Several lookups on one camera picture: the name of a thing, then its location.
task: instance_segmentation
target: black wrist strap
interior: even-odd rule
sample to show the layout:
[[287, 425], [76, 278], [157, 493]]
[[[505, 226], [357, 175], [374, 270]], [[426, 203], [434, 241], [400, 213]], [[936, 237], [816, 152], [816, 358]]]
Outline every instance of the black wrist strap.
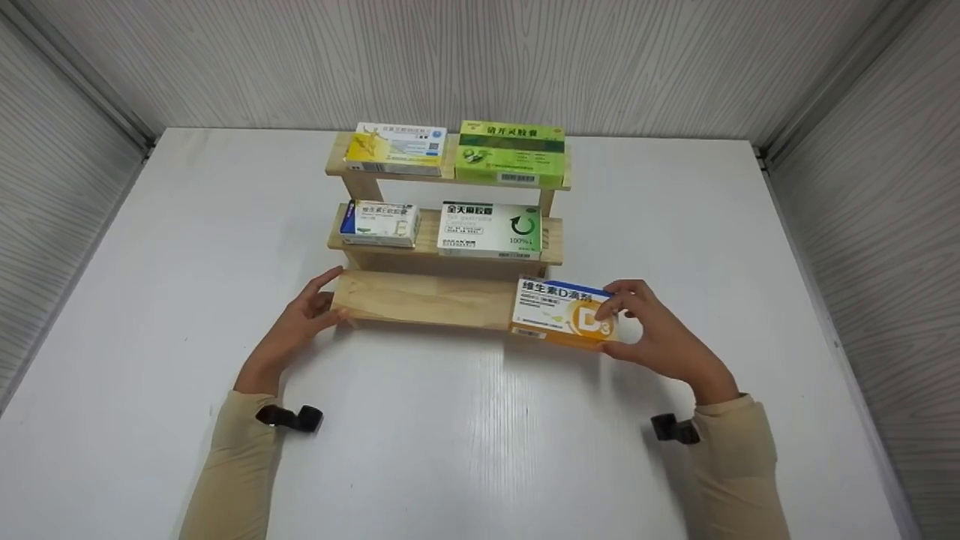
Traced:
[[304, 405], [299, 414], [277, 405], [266, 405], [256, 412], [256, 419], [267, 426], [284, 426], [291, 430], [313, 433], [324, 421], [318, 408]]
[[660, 414], [650, 419], [659, 441], [677, 441], [691, 445], [700, 442], [700, 433], [693, 427], [692, 420], [677, 422], [673, 414]]

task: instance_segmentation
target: wall panel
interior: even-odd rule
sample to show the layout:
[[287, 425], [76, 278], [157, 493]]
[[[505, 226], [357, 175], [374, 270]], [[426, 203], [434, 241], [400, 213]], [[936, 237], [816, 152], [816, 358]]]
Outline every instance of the wall panel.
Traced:
[[458, 128], [763, 143], [882, 0], [33, 0], [155, 130]]
[[960, 3], [932, 2], [772, 175], [929, 538], [960, 538]]
[[0, 408], [140, 161], [0, 16]]

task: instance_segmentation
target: white tabletop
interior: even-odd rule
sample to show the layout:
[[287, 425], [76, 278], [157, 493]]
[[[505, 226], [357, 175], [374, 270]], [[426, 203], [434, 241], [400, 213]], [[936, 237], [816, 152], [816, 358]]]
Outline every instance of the white tabletop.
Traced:
[[[175, 537], [217, 409], [325, 248], [347, 194], [333, 134], [171, 129], [0, 418], [0, 528]], [[766, 405], [794, 538], [898, 538], [866, 431], [745, 141], [572, 137], [565, 263], [644, 278]], [[535, 202], [536, 191], [383, 183], [388, 200]], [[270, 537], [685, 538], [680, 383], [491, 331], [339, 330], [284, 403], [326, 418], [283, 444]]]

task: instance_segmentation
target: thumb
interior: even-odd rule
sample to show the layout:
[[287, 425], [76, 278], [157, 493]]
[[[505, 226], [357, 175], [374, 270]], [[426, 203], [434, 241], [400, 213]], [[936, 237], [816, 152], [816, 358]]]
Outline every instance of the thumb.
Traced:
[[313, 335], [317, 335], [321, 331], [337, 326], [341, 321], [347, 319], [347, 315], [346, 309], [331, 309], [319, 317], [310, 319], [307, 328], [313, 332]]
[[636, 350], [636, 344], [623, 343], [622, 341], [604, 341], [600, 344], [600, 351], [607, 356], [618, 360], [628, 362], [640, 362], [639, 354]]

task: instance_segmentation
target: medicine box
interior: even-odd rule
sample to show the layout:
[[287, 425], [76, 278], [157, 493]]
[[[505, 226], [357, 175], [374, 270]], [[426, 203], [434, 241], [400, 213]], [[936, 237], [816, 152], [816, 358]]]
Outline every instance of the medicine box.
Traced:
[[379, 201], [351, 200], [340, 222], [344, 243], [413, 248], [420, 228], [420, 209]]
[[442, 256], [540, 260], [541, 242], [540, 207], [444, 201]]
[[566, 168], [564, 128], [466, 120], [455, 173], [483, 184], [560, 187]]
[[446, 128], [360, 122], [344, 162], [374, 173], [440, 176]]
[[521, 276], [516, 284], [510, 332], [594, 349], [602, 341], [617, 339], [617, 315], [603, 321], [595, 317], [610, 297], [600, 289]]

